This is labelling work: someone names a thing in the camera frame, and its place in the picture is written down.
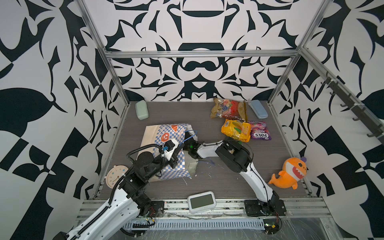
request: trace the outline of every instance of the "clock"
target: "clock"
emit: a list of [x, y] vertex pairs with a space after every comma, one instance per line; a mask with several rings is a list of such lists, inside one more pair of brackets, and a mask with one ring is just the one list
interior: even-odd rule
[[117, 181], [128, 171], [124, 165], [113, 166], [113, 168], [105, 176], [105, 183], [108, 187], [113, 188]]

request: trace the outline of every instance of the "plush toy mouth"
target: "plush toy mouth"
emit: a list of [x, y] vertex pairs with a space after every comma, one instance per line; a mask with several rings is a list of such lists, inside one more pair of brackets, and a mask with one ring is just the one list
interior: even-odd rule
[[292, 168], [292, 172], [296, 175], [296, 177], [298, 177], [299, 179], [302, 179], [304, 177], [304, 175], [302, 174], [302, 172], [300, 172], [299, 169], [297, 169], [297, 167], [293, 167]]

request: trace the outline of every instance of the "digital display screen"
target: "digital display screen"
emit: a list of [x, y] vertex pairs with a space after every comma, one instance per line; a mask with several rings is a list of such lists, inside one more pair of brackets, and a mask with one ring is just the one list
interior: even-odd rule
[[214, 200], [212, 198], [212, 194], [207, 194], [200, 197], [191, 198], [190, 202], [191, 202], [191, 207], [195, 209], [198, 207], [211, 205], [214, 203]]

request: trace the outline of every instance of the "hook rack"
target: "hook rack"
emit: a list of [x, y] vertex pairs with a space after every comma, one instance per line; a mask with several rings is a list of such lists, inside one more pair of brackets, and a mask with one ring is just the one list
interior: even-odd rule
[[338, 79], [331, 79], [326, 73], [327, 79], [321, 84], [328, 84], [333, 90], [331, 95], [337, 95], [344, 104], [341, 107], [348, 107], [355, 115], [354, 121], [361, 121], [370, 131], [368, 137], [376, 137], [384, 145], [383, 123], [362, 103], [351, 91]]

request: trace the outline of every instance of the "candy bag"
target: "candy bag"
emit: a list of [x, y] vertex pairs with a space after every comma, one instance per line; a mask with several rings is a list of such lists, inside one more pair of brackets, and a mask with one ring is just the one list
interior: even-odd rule
[[211, 118], [219, 117], [230, 120], [241, 120], [246, 122], [246, 105], [244, 102], [229, 99], [214, 98], [215, 105], [211, 110]]
[[238, 120], [226, 119], [224, 125], [221, 127], [221, 132], [235, 140], [249, 142], [251, 138], [251, 125]]
[[260, 140], [271, 140], [271, 135], [265, 122], [249, 121], [251, 124], [251, 138]]

